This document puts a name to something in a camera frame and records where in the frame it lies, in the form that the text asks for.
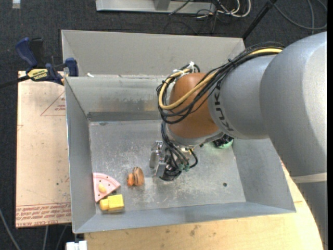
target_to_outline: label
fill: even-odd
[[[71,222],[71,204],[43,204],[16,207],[16,228]]]

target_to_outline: metal stand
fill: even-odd
[[[185,1],[172,0],[96,0],[96,10],[172,13],[184,3]],[[215,6],[207,2],[188,2],[177,13],[196,14],[204,9],[214,11]]]

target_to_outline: brown toy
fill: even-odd
[[[128,186],[141,186],[145,183],[145,176],[142,172],[142,169],[139,167],[135,167],[133,172],[127,176],[127,184]]]

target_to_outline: green component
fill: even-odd
[[[188,172],[188,171],[189,171],[189,165],[185,165],[184,170],[185,170],[186,172]]]
[[[233,142],[234,142],[234,140],[231,140],[230,142],[228,142],[228,143],[226,143],[224,145],[219,146],[219,148],[221,148],[221,149],[227,149],[230,146],[232,146]]]
[[[184,164],[179,164],[179,165],[178,165],[178,169],[179,169],[180,171],[182,171],[183,169],[185,169]]]

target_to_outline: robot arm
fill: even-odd
[[[159,164],[166,164],[158,176],[178,177],[191,167],[194,146],[225,134],[270,138],[328,245],[326,63],[327,32],[286,49],[276,44],[248,48],[208,73],[190,65],[170,75],[158,87],[163,119]]]

